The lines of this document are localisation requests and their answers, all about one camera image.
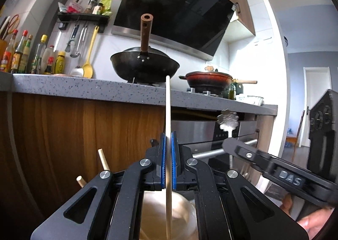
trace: bolt head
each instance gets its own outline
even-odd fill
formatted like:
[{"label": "bolt head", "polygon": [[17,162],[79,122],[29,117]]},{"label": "bolt head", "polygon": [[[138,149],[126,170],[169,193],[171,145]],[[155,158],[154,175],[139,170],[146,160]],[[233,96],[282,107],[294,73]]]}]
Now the bolt head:
[{"label": "bolt head", "polygon": [[145,166],[149,166],[150,165],[150,160],[149,159],[142,159],[140,161],[140,165],[145,167]]},{"label": "bolt head", "polygon": [[227,175],[230,177],[230,178],[236,178],[238,176],[238,173],[236,170],[229,170]]},{"label": "bolt head", "polygon": [[195,158],[189,158],[189,159],[187,160],[187,164],[188,164],[189,166],[195,166],[195,165],[197,164],[197,160],[196,160]]},{"label": "bolt head", "polygon": [[110,176],[110,171],[108,171],[108,170],[104,170],[104,171],[102,171],[101,173],[100,173],[100,177],[102,178],[102,179],[106,179],[106,178],[108,178]]}]

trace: pot handle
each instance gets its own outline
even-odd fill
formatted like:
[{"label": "pot handle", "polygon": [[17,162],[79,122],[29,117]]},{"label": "pot handle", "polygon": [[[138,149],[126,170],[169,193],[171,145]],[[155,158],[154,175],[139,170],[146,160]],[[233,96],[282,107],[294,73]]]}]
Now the pot handle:
[{"label": "pot handle", "polygon": [[149,37],[153,19],[153,15],[149,13],[145,13],[141,16],[141,53],[148,52]]},{"label": "pot handle", "polygon": [[257,81],[246,81],[246,80],[237,80],[237,79],[234,79],[233,82],[237,84],[256,84],[257,83]]}]

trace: chair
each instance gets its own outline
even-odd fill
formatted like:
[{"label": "chair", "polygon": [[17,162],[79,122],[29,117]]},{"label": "chair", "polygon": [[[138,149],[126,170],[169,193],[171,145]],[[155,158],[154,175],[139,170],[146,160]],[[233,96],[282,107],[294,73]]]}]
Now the chair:
[{"label": "chair", "polygon": [[286,136],[286,142],[293,144],[293,154],[292,154],[291,162],[293,162],[293,160],[295,158],[296,144],[298,143],[298,138],[299,138],[299,134],[300,134],[301,125],[303,123],[304,114],[305,114],[305,111],[303,110],[303,113],[301,114],[301,118],[300,118],[300,124],[299,124],[298,131],[297,131],[297,136]]}]

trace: gray speckled countertop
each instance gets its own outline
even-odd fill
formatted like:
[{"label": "gray speckled countertop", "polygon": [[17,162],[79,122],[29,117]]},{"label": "gray speckled countertop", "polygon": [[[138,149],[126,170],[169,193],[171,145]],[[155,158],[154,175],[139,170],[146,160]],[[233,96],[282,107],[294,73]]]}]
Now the gray speckled countertop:
[{"label": "gray speckled countertop", "polygon": [[[47,75],[0,73],[0,91],[72,97],[125,103],[165,105],[161,87],[95,79]],[[171,105],[202,110],[222,110],[261,115],[277,115],[276,105],[254,106],[223,98],[184,91],[171,91]]]}]

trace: spice rack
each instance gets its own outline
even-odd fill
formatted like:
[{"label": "spice rack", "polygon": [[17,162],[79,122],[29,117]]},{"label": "spice rack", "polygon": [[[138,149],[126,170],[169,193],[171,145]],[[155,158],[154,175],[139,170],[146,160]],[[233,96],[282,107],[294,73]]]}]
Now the spice rack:
[{"label": "spice rack", "polygon": [[57,23],[76,23],[79,21],[93,22],[99,26],[99,33],[103,33],[109,23],[109,16],[87,14],[87,13],[63,13],[57,14]]}]

